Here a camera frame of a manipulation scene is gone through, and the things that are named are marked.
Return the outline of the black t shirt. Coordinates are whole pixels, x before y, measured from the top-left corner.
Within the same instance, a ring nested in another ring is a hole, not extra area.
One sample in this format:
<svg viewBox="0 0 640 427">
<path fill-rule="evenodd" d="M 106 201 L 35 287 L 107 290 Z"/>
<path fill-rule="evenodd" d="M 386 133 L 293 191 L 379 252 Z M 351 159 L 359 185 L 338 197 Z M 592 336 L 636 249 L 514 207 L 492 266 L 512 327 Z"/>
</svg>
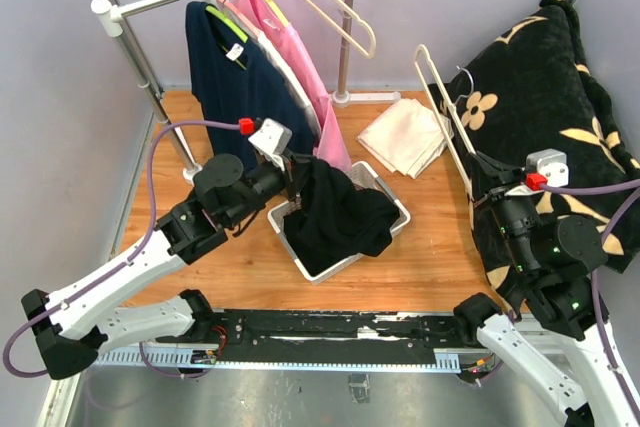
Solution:
<svg viewBox="0 0 640 427">
<path fill-rule="evenodd" d="M 334 264 L 359 253 L 357 245 L 345 243 L 332 230 L 337 224 L 320 215 L 294 211 L 284 217 L 284 234 L 295 254 L 312 275 L 319 275 Z"/>
<path fill-rule="evenodd" d="M 314 159 L 301 194 L 301 211 L 320 215 L 337 224 L 332 230 L 359 253 L 377 257 L 392 242 L 390 228 L 399 218 L 398 208 L 376 190 L 357 190 L 347 175 L 326 161 Z"/>
</svg>

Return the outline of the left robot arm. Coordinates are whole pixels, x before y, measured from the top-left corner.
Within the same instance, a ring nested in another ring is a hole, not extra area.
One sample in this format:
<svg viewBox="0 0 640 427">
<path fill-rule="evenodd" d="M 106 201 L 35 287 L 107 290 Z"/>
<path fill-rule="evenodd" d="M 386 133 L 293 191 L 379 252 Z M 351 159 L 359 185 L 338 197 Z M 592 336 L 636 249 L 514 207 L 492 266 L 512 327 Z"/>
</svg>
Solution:
<svg viewBox="0 0 640 427">
<path fill-rule="evenodd" d="M 187 198 L 152 222 L 131 248 L 57 292 L 35 289 L 22 299 L 45 374 L 74 376 L 111 350 L 149 340 L 200 343 L 219 314 L 196 289 L 168 301 L 125 308 L 147 285 L 183 269 L 239 236 L 273 197 L 293 199 L 309 177 L 311 157 L 286 153 L 246 171 L 230 154 L 207 161 Z"/>
</svg>

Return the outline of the metal clothes rack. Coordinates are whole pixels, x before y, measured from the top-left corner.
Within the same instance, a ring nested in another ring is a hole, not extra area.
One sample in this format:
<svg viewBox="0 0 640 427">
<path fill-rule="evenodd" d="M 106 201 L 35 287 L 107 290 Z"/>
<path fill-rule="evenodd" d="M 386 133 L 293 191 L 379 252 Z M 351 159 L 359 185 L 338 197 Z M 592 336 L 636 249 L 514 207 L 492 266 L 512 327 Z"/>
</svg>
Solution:
<svg viewBox="0 0 640 427">
<path fill-rule="evenodd" d="M 91 11 L 96 15 L 106 34 L 118 41 L 132 68 L 142 79 L 141 87 L 149 90 L 154 102 L 159 103 L 161 88 L 155 80 L 150 63 L 127 24 L 131 16 L 151 11 L 182 0 L 138 0 L 118 5 L 114 0 L 92 0 Z M 377 39 L 373 28 L 353 9 L 354 0 L 333 0 L 340 7 L 342 23 L 337 24 L 322 9 L 319 15 L 342 37 L 339 60 L 338 86 L 332 101 L 340 108 L 356 104 L 393 103 L 401 98 L 397 91 L 351 93 L 347 90 L 348 62 L 351 49 L 358 50 L 367 59 L 375 56 Z"/>
</svg>

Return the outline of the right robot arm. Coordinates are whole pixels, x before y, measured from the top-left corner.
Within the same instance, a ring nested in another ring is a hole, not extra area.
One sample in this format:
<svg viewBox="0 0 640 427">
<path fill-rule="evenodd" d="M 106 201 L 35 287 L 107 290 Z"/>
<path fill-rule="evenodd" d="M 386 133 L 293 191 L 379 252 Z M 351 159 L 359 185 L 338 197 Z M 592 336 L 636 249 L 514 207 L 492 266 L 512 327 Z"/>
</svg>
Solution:
<svg viewBox="0 0 640 427">
<path fill-rule="evenodd" d="M 484 294 L 454 309 L 455 339 L 496 354 L 564 426 L 638 425 L 639 394 L 615 349 L 597 290 L 608 233 L 580 215 L 543 222 L 532 200 L 540 191 L 579 196 L 629 191 L 619 209 L 624 213 L 639 196 L 638 181 L 571 188 L 566 156 L 554 149 L 529 155 L 525 167 L 506 165 L 476 150 L 454 162 L 469 199 L 478 210 L 492 213 L 515 269 L 516 290 L 575 375 L 569 377 L 551 363 Z"/>
</svg>

